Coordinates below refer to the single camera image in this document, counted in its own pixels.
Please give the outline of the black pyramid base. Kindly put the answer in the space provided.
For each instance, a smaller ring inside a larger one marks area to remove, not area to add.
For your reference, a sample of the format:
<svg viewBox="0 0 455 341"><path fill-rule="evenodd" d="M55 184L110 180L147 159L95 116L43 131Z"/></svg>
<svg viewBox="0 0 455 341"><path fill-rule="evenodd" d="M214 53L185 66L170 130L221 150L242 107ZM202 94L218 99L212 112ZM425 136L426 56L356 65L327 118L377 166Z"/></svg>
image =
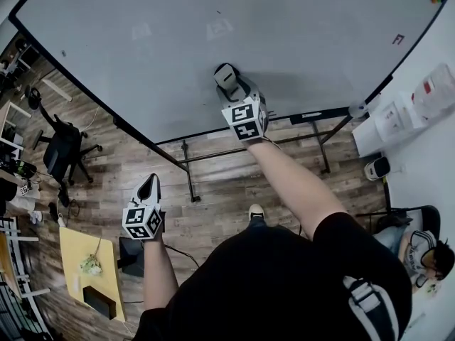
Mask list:
<svg viewBox="0 0 455 341"><path fill-rule="evenodd" d="M140 240L119 238L117 268L130 276L144 277L144 247Z"/></svg>

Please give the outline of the blue capped water jug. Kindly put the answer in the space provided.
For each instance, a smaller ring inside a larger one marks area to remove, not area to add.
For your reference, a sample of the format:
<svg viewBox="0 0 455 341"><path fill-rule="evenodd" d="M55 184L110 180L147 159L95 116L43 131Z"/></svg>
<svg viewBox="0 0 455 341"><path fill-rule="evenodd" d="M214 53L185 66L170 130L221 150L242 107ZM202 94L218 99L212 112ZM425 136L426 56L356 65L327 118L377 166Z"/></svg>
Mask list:
<svg viewBox="0 0 455 341"><path fill-rule="evenodd" d="M368 113L368 104L365 100L357 100L348 108L348 113L353 119L359 119Z"/></svg>

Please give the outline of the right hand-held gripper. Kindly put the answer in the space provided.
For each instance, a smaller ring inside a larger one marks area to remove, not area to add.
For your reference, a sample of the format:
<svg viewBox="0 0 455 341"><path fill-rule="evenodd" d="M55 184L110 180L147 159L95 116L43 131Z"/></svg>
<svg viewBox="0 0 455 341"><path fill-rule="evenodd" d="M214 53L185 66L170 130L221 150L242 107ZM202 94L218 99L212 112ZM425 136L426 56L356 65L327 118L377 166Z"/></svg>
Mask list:
<svg viewBox="0 0 455 341"><path fill-rule="evenodd" d="M265 137L269 113L265 98L258 86L244 75L235 77L232 91L220 85L216 92L223 105L222 114L239 141L253 141ZM233 99L244 99L233 102Z"/></svg>

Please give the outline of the white water dispenser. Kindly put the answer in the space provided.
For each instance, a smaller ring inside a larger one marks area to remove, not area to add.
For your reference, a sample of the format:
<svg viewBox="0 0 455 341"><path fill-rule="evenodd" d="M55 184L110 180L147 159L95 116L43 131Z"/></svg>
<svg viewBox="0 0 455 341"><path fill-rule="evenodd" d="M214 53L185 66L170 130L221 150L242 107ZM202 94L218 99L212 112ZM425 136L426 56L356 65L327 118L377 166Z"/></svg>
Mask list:
<svg viewBox="0 0 455 341"><path fill-rule="evenodd" d="M378 106L353 130L359 156L383 152L418 134L428 122L418 115L409 92L380 95Z"/></svg>

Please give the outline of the person's right forearm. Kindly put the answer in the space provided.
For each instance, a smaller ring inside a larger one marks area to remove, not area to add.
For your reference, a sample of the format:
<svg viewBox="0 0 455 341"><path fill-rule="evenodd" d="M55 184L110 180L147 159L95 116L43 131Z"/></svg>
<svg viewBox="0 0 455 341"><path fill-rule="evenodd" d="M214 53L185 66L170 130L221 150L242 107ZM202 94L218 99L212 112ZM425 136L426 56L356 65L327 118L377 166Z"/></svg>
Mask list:
<svg viewBox="0 0 455 341"><path fill-rule="evenodd" d="M248 141L245 147L282 202L298 219L307 238L314 237L317 227L328 216L346 212L341 201L317 175L275 144L260 139Z"/></svg>

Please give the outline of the person's left forearm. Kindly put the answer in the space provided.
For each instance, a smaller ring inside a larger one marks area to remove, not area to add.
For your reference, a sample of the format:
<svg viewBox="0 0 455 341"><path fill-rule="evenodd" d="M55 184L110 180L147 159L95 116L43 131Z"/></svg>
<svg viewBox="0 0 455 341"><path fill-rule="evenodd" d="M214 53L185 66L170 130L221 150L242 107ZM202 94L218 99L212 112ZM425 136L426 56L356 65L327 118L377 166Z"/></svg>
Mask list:
<svg viewBox="0 0 455 341"><path fill-rule="evenodd" d="M162 235L144 242L144 309L165 308L178 290L178 282Z"/></svg>

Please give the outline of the person's dark trouser leg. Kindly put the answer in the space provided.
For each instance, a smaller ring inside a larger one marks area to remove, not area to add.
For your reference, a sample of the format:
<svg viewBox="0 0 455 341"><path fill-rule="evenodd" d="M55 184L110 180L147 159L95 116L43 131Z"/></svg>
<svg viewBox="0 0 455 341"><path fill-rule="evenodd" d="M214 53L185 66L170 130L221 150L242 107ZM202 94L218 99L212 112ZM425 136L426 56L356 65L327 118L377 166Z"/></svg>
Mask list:
<svg viewBox="0 0 455 341"><path fill-rule="evenodd" d="M286 227L281 225L276 226L269 226L263 217L254 216L248 226L247 230L254 230L254 229L273 229L273 230L287 230Z"/></svg>

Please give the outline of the white table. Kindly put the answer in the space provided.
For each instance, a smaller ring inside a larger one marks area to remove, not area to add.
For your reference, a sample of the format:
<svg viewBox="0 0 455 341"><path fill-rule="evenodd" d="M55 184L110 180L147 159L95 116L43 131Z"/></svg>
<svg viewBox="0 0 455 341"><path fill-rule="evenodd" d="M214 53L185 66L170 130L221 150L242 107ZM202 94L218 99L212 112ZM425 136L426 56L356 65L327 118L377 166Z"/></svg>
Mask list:
<svg viewBox="0 0 455 341"><path fill-rule="evenodd" d="M426 286L412 300L412 317L402 341L445 341L455 328L454 285Z"/></svg>

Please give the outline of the black office chair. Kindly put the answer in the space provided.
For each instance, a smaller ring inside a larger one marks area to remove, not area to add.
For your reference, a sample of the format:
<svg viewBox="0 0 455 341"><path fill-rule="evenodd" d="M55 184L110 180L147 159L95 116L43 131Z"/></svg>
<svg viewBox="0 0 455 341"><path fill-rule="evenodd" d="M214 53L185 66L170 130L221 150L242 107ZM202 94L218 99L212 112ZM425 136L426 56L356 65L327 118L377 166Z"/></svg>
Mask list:
<svg viewBox="0 0 455 341"><path fill-rule="evenodd" d="M78 166L88 183L92 183L93 178L87 172L82 160L89 152L94 150L102 151L103 147L95 144L86 149L81 149L82 139L87 138L87 134L84 131L80 131L69 122L60 120L56 114L52 119L41 104L41 94L35 87L27 85L24 94L28 100L29 107L33 111L38 110L54 130L51 138L44 136L43 131L40 130L33 142L33 150L36 149L40 142L48 144L43 156L43 162L48 174L58 183L62 183L66 171L70 169L68 183L74 185L73 173L75 167Z"/></svg>

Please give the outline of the yellow wooden side table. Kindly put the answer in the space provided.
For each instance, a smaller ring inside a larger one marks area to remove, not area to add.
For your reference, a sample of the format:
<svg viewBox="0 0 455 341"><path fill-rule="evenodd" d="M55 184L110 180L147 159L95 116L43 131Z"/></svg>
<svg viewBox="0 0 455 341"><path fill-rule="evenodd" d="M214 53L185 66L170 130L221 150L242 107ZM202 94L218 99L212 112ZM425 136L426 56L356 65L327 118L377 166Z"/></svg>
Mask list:
<svg viewBox="0 0 455 341"><path fill-rule="evenodd" d="M61 227L60 250L69 295L84 303L82 290L91 286L115 302L115 319L125 322L114 244L110 240ZM102 272L99 275L86 274L80 268L81 263L91 254L100 263Z"/></svg>

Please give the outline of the person's black shirt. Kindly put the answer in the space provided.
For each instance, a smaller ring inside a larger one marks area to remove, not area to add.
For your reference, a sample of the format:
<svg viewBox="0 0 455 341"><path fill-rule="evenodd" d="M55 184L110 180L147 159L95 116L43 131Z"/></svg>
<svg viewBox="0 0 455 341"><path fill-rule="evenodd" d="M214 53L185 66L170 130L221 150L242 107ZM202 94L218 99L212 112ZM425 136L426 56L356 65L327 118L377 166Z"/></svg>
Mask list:
<svg viewBox="0 0 455 341"><path fill-rule="evenodd" d="M349 307L346 276L384 288L405 330L412 285L404 266L338 212L310 240L268 226L227 239L165 307L142 313L134 341L370 341Z"/></svg>

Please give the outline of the cream white rectangular device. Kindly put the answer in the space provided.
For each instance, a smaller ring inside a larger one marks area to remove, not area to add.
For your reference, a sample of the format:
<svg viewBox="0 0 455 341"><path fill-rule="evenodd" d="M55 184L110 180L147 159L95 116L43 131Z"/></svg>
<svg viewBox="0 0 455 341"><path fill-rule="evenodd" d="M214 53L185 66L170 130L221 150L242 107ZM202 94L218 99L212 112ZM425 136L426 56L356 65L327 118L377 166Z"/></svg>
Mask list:
<svg viewBox="0 0 455 341"><path fill-rule="evenodd" d="M237 87L237 79L234 68L228 63L220 65L215 71L213 77L217 85L225 91L230 91Z"/></svg>

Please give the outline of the black tablet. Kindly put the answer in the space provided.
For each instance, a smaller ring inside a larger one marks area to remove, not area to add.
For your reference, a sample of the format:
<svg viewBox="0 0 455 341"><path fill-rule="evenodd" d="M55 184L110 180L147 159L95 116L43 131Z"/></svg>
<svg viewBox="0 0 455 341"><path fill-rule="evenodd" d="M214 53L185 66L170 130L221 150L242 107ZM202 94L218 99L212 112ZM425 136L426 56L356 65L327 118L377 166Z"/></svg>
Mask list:
<svg viewBox="0 0 455 341"><path fill-rule="evenodd" d="M109 320L117 317L117 304L97 289L86 286L82 289L84 302Z"/></svg>

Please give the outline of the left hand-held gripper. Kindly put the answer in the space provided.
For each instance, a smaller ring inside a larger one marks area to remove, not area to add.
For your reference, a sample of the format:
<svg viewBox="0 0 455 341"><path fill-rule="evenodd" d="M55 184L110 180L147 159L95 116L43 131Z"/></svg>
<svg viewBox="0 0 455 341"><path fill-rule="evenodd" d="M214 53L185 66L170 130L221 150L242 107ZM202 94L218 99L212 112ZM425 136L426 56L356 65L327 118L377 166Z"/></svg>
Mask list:
<svg viewBox="0 0 455 341"><path fill-rule="evenodd" d="M152 173L134 189L134 199L137 202L158 203L160 200L160 180ZM159 230L164 225L165 212L160 204L130 204L123 209L122 227L133 240L155 240Z"/></svg>

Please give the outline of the whiteboard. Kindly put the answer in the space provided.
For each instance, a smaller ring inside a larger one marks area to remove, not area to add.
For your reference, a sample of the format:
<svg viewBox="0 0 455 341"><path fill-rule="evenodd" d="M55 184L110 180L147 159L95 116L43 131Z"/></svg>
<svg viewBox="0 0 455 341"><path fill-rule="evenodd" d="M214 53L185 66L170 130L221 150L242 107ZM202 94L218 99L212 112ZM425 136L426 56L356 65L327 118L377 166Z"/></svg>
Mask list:
<svg viewBox="0 0 455 341"><path fill-rule="evenodd" d="M228 126L214 73L258 85L272 120L352 120L391 82L447 0L18 0L10 22L116 125L163 144Z"/></svg>

